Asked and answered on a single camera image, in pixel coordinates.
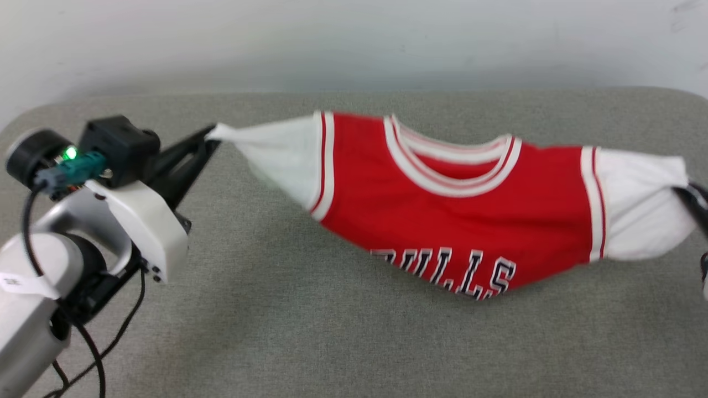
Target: teal connector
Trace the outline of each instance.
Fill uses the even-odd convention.
[[[75,159],[63,161],[51,169],[39,171],[35,177],[35,185],[44,183],[43,192],[52,194],[98,178],[105,168],[106,160],[102,154],[88,152]]]

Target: white label sticker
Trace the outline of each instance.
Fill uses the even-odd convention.
[[[61,297],[57,289],[44,276],[28,278],[13,273],[0,273],[0,288],[8,293],[42,295],[52,300]]]

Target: white sleeve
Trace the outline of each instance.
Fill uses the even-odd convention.
[[[605,205],[605,257],[657,257],[696,227],[671,189],[688,185],[683,158],[600,148],[596,156]]]
[[[322,113],[245,128],[218,124],[207,140],[232,142],[251,171],[285,191],[306,210],[320,199]]]

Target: white wall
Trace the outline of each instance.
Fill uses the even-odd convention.
[[[92,95],[664,86],[708,97],[707,0],[2,0],[0,128]]]

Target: chicago bulls jersey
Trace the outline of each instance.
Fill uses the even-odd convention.
[[[396,117],[317,112],[218,125],[315,220],[401,270],[479,300],[602,257],[658,256],[694,228],[679,157],[432,140]]]

